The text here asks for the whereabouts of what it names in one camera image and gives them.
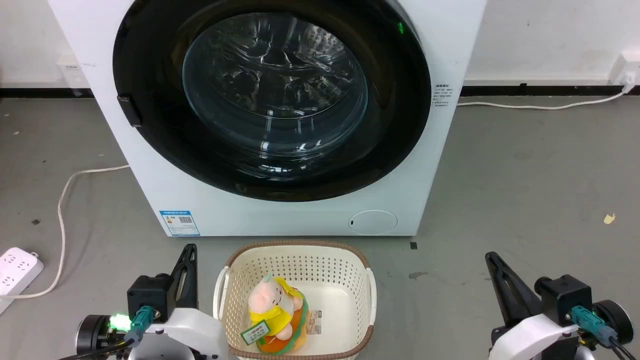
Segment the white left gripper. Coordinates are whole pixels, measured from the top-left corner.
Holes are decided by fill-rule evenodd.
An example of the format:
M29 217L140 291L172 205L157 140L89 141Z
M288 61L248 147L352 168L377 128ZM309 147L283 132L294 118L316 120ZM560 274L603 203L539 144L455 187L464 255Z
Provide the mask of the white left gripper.
M230 360L222 323L199 308L198 250L186 244L171 273L177 309L165 322L152 323L128 360Z

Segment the plush doll with yellow clothes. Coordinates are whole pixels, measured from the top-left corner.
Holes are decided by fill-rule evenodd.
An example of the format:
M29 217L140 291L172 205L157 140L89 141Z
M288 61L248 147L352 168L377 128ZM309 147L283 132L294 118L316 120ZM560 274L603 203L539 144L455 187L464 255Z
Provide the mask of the plush doll with yellow clothes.
M250 292L247 308L249 328L263 320L270 328L263 343L254 343L261 353L284 356L306 344L309 306L304 294L284 278L267 274Z

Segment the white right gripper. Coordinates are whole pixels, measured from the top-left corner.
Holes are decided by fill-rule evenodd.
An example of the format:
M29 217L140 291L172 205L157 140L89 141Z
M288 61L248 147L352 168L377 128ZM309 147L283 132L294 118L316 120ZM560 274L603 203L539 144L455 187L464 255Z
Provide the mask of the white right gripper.
M578 332L572 322L560 326L540 314L541 299L496 251L486 253L485 260L504 325L514 326L496 340L489 360L532 360L564 335Z

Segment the black round glass washer door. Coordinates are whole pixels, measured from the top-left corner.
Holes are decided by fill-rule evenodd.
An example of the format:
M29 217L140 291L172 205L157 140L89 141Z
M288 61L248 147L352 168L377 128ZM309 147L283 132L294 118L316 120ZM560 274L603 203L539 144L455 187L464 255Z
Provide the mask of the black round glass washer door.
M135 0L112 64L162 157L272 202L377 182L418 143L432 97L418 36L389 0Z

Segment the printed sticker inside basket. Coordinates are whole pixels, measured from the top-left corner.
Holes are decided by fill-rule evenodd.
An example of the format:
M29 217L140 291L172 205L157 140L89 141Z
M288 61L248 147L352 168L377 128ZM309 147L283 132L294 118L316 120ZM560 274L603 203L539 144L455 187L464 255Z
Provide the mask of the printed sticker inside basket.
M309 336L322 335L323 311L319 309L310 309L307 312L305 330Z

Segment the white front-load washing machine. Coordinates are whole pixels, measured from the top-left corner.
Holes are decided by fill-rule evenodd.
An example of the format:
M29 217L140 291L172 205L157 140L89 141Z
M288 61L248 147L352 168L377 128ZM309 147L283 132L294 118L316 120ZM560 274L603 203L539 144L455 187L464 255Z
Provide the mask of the white front-load washing machine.
M457 109L488 0L388 0L405 18L434 85L453 88L448 107L432 107L409 155L377 182L311 202L272 202L211 186L162 157L128 123L114 81L115 37L135 0L48 0L131 171L165 230L160 211L190 211L201 236L361 236L349 220L381 210L397 217L386 236L414 236Z

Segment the white wall socket plate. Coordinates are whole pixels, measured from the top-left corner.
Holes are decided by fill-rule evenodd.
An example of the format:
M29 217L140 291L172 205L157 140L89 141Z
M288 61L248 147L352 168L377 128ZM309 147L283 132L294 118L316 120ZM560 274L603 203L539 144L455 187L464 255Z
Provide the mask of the white wall socket plate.
M73 54L64 54L57 60L57 67L65 84L71 89L89 89L90 85Z

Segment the green white doll hang tag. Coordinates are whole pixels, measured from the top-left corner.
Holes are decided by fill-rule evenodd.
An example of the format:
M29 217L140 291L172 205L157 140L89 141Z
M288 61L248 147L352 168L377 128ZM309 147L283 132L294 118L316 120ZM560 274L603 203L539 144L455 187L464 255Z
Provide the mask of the green white doll hang tag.
M263 319L254 323L250 328L247 328L247 330L244 330L240 333L240 336L242 337L243 342L247 346L250 346L256 342L264 344L265 341L263 340L263 337L266 337L269 333L269 325L267 324L267 321Z

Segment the blue energy label sticker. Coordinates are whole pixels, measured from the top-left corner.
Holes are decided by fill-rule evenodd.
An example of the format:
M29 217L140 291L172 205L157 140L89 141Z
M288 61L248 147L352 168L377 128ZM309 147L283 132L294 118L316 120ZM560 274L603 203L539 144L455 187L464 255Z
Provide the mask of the blue energy label sticker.
M158 214L169 237L201 236L190 210L160 210Z

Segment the cream perforated laundry basket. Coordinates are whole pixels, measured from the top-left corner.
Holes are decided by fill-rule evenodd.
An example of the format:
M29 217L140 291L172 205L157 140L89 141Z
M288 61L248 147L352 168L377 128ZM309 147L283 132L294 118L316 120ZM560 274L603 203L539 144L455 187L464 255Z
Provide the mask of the cream perforated laundry basket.
M288 354L261 353L246 345L249 295L268 274L304 294L308 309L322 310L322 335L307 335ZM377 317L377 285L365 255L346 244L321 240L256 243L229 257L215 283L212 316L224 327L238 360L356 360L370 342Z

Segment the white wall socket box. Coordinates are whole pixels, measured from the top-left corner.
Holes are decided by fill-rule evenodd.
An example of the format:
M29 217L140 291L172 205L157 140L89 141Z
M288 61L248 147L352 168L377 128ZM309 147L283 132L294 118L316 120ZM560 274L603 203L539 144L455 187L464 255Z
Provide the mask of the white wall socket box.
M608 84L622 86L628 94L640 80L640 49L624 50L615 60L608 74Z

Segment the white power strip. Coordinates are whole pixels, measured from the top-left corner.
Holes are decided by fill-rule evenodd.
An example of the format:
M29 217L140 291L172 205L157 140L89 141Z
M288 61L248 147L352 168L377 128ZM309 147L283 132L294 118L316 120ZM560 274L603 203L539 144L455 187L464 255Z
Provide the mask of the white power strip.
M35 252L11 247L0 255L0 315L20 296L44 269Z

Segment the small text warning sticker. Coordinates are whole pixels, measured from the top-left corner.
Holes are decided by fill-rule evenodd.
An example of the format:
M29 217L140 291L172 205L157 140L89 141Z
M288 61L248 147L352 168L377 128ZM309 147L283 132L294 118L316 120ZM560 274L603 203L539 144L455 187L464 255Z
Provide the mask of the small text warning sticker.
M453 88L448 84L436 84L433 87L431 103L432 107L448 107L453 97Z

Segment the round white filter cover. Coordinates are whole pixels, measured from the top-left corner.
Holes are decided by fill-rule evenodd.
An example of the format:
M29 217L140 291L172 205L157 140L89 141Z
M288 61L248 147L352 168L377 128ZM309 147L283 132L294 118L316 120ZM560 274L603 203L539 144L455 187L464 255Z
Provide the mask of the round white filter cover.
M364 210L349 220L350 229L362 236L378 236L389 233L398 225L395 214L386 210Z

